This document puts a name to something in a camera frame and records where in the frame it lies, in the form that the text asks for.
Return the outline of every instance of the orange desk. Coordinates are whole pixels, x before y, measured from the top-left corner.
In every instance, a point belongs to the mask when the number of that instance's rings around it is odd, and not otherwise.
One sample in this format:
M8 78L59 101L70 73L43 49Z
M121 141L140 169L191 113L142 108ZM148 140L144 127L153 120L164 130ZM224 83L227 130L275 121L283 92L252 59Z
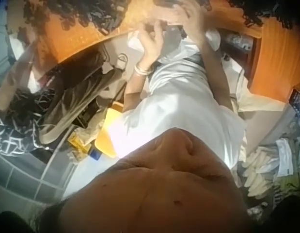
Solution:
M9 18L23 11L20 4L23 1L9 1ZM283 29L275 19L264 19L264 26L256 25L247 28L242 17L242 10L230 7L227 0L211 0L212 10L207 13L207 21L217 28L224 28L247 34L259 39L259 45L254 51L250 77L250 91L254 94L267 96L287 102L291 88L300 83L300 32ZM126 17L121 26L110 35L102 35L93 24L82 27L76 20L76 25L68 31L61 27L58 15L49 14L50 21L45 25L45 36L40 36L39 56L42 66L51 69L73 56L77 52L114 36L134 30L136 24L145 18L153 16L155 5L153 0L131 0Z

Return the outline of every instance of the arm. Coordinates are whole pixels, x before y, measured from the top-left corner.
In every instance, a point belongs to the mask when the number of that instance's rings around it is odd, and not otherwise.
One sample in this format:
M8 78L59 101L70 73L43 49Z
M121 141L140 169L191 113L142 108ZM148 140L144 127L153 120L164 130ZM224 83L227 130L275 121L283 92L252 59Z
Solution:
M225 106L233 111L226 74L221 61L216 57L215 52L207 42L205 36L198 44L198 48L205 64L208 83L214 99L219 105Z
M5 112L8 109L17 88L28 84L35 51L36 42L33 42L4 78L0 87L0 111Z
M142 67L143 70L149 70L152 66L152 62L142 58L139 62L139 66ZM140 94L143 90L145 80L146 76L134 71L126 85L123 112L135 109L141 102Z
M140 24L138 38L144 47L144 55L138 62L138 67L143 71L148 71L159 58L163 47L163 31L160 21L156 21L154 24L154 35L146 30L145 24ZM141 102L140 94L145 80L146 75L139 74L136 70L134 71L125 89L123 112L135 109Z
M219 105L233 110L226 74L221 61L216 57L205 36L205 9L196 0L179 1L182 2L182 5L174 6L178 23L183 25L189 38L200 50L213 97Z

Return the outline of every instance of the bracelet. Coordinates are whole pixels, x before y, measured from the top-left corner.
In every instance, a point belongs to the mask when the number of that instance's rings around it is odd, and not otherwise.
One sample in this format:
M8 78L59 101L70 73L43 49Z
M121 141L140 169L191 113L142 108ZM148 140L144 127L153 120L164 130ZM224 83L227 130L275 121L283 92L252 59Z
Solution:
M153 70L154 70L153 68L151 68L150 70L141 69L139 63L135 65L135 72L141 76L148 76L153 72Z

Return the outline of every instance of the black and white patterned fabric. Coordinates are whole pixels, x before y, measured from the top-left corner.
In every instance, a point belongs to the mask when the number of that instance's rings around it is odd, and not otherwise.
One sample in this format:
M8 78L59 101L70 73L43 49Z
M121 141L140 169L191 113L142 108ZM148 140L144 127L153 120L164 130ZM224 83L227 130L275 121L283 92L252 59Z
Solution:
M16 91L8 111L0 111L0 154L19 156L45 148L39 141L39 129L54 94L52 89L35 94Z

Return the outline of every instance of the white fabric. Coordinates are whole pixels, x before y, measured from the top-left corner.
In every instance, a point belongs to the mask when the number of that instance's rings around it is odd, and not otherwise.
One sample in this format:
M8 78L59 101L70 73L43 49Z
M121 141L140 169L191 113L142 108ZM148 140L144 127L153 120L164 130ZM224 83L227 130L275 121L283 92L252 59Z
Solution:
M283 111L286 103L274 100L265 96L252 94L248 89L248 80L244 77L244 70L241 71L237 83L236 97L238 112L254 111Z
M109 135L123 158L171 128L203 140L229 168L237 163L244 122L217 104L205 70L187 60L160 67L150 82L150 95L111 125Z
M130 33L128 35L127 45L132 49L144 53L144 47L142 46L138 35L139 31ZM212 49L217 51L220 48L221 43L221 36L218 30L207 30L206 37ZM182 39L181 32L176 26L167 26L166 31L164 32L163 49L158 61L163 64L168 64L170 62L191 57L198 52L199 48L188 36L185 39Z

